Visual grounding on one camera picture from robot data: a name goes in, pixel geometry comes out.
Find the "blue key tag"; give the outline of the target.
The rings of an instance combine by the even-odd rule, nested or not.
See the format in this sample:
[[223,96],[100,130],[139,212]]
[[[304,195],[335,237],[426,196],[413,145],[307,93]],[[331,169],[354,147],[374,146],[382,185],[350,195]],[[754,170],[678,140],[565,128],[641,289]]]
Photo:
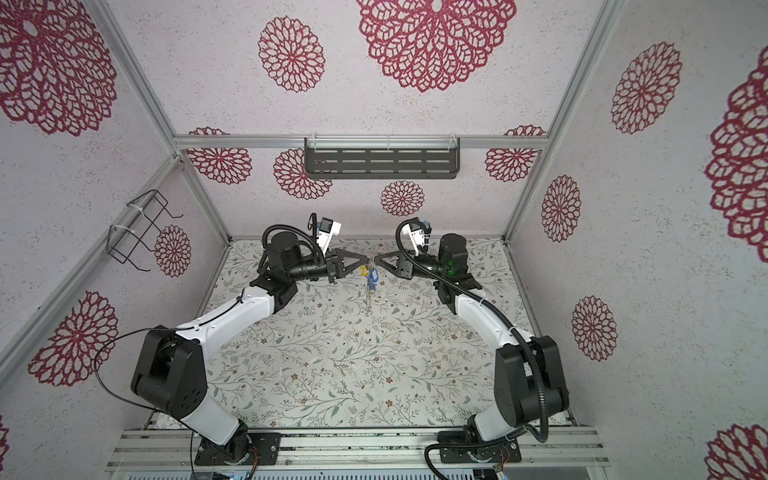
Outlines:
[[375,291],[379,282],[379,273],[376,268],[370,269],[367,275],[367,288]]

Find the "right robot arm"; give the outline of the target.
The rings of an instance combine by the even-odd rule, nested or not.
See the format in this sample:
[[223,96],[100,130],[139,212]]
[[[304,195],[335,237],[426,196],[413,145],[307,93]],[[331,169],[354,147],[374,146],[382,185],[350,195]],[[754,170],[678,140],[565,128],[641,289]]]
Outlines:
[[424,240],[380,254],[374,263],[401,279],[433,281],[440,303],[467,323],[494,354],[493,402],[467,421],[470,443],[489,444],[528,433],[545,443],[552,415],[569,408],[561,358],[549,336],[535,336],[512,322],[484,296],[469,271],[467,240],[446,234],[435,254]]

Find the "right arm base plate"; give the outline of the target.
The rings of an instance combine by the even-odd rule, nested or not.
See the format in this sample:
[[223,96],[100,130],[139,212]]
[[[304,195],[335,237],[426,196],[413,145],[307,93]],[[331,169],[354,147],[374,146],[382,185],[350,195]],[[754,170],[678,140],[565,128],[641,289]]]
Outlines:
[[441,431],[437,435],[437,440],[441,444],[440,461],[445,464],[506,464],[519,463],[522,460],[516,439],[471,449],[459,448],[460,444],[469,443],[462,432]]

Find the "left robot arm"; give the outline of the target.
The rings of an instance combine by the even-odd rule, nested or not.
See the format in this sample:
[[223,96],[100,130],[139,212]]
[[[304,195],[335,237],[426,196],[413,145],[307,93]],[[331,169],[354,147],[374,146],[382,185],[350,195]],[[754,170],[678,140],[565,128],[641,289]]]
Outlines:
[[206,362],[244,330],[285,308],[304,280],[335,282],[366,265],[368,257],[327,249],[326,233],[277,224],[262,236],[263,255],[252,280],[232,300],[175,328],[145,336],[131,391],[201,438],[200,459],[238,465],[255,454],[249,428],[208,391]]

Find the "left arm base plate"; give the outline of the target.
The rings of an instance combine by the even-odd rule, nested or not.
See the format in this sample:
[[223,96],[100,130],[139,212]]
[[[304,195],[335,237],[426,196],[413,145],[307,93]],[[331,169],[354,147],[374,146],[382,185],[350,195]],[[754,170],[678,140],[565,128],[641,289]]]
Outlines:
[[277,432],[236,434],[226,445],[203,437],[194,466],[272,466],[276,464],[282,435]]

